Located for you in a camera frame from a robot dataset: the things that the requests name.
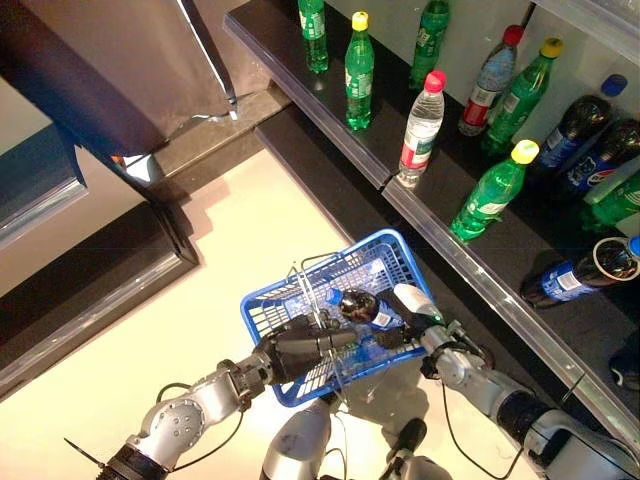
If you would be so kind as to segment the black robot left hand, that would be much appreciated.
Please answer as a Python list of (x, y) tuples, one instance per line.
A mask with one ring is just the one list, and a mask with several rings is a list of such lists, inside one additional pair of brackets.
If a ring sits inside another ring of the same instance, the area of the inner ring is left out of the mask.
[(327, 314), (321, 311), (329, 328), (319, 326), (312, 314), (298, 315), (260, 340), (253, 353), (264, 361), (258, 375), (265, 384), (292, 382), (316, 367), (328, 352), (358, 341), (353, 327), (341, 326)]

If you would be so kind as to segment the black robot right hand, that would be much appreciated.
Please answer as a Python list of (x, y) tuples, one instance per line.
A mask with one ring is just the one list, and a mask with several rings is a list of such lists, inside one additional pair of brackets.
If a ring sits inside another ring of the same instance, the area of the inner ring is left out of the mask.
[(444, 325), (444, 316), (431, 298), (413, 285), (400, 283), (376, 296), (379, 312), (391, 317), (381, 329), (375, 329), (376, 343), (388, 350), (400, 348), (414, 340), (430, 327)]

